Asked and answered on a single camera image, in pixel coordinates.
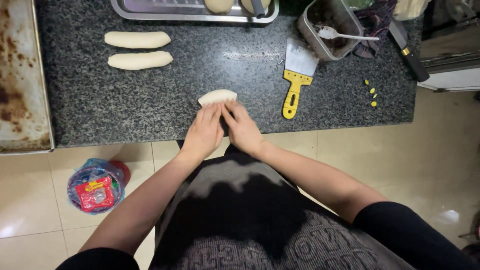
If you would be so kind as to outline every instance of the yellow handle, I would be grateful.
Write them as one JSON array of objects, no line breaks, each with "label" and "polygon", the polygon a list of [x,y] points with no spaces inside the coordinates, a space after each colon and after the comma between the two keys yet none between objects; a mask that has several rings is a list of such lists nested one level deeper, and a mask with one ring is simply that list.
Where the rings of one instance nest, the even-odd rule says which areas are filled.
[{"label": "yellow handle", "polygon": [[285,70],[283,72],[283,78],[292,83],[288,90],[285,103],[283,104],[283,116],[287,119],[292,119],[297,112],[299,104],[300,86],[309,86],[312,83],[312,77]]}]

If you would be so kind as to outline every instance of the bread dough roll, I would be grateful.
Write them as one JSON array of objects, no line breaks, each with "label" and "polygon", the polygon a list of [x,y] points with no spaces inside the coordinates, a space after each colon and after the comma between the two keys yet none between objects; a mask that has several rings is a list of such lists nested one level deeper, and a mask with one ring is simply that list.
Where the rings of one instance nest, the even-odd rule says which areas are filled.
[{"label": "bread dough roll", "polygon": [[163,67],[170,64],[173,57],[166,51],[149,53],[121,53],[108,58],[108,64],[112,67],[139,70],[152,67]]},{"label": "bread dough roll", "polygon": [[131,49],[154,49],[170,43],[165,32],[108,32],[105,43]]},{"label": "bread dough roll", "polygon": [[230,12],[234,0],[205,0],[205,6],[215,13]]},{"label": "bread dough roll", "polygon": [[207,104],[219,103],[228,100],[237,100],[237,93],[227,89],[220,89],[206,93],[198,99],[198,103],[200,103],[200,105],[203,107]]},{"label": "bread dough roll", "polygon": [[[264,6],[264,10],[268,7],[271,0],[262,0],[262,5]],[[248,10],[248,12],[254,14],[252,2],[250,0],[241,0],[241,4]]]}]

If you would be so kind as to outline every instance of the tiled floor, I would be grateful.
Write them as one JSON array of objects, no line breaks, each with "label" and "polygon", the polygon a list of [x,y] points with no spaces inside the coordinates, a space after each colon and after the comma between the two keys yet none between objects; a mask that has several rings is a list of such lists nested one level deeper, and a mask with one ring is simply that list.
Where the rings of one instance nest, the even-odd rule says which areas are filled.
[{"label": "tiled floor", "polygon": [[[269,134],[276,145],[336,166],[414,209],[459,247],[480,210],[480,103],[473,92],[419,89],[413,124]],[[212,157],[228,146],[225,138]],[[53,269],[75,254],[105,215],[67,202],[66,183],[87,158],[132,170],[129,194],[178,152],[175,142],[57,149],[0,158],[0,269]],[[149,234],[135,255],[146,269]]]}]

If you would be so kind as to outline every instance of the black knife handle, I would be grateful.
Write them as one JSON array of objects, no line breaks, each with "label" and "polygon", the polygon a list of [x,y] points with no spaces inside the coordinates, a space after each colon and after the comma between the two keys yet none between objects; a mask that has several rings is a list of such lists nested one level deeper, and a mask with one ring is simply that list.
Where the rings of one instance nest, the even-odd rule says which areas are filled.
[{"label": "black knife handle", "polygon": [[417,77],[417,82],[421,83],[430,78],[430,74],[428,74],[428,71],[420,62],[420,59],[413,54],[408,47],[402,50],[402,54],[405,56],[405,59],[407,59],[410,68],[412,68],[413,73]]}]

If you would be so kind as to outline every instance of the hand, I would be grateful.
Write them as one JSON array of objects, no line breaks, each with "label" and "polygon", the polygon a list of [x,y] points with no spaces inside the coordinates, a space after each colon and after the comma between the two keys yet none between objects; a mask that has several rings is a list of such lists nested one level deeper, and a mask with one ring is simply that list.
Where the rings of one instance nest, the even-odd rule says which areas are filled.
[{"label": "hand", "polygon": [[248,116],[245,107],[236,101],[227,102],[222,106],[222,115],[229,127],[230,142],[241,151],[256,158],[265,140],[257,124]]},{"label": "hand", "polygon": [[197,118],[188,129],[181,154],[202,162],[220,146],[223,138],[221,107],[220,104],[208,104],[198,111]]}]

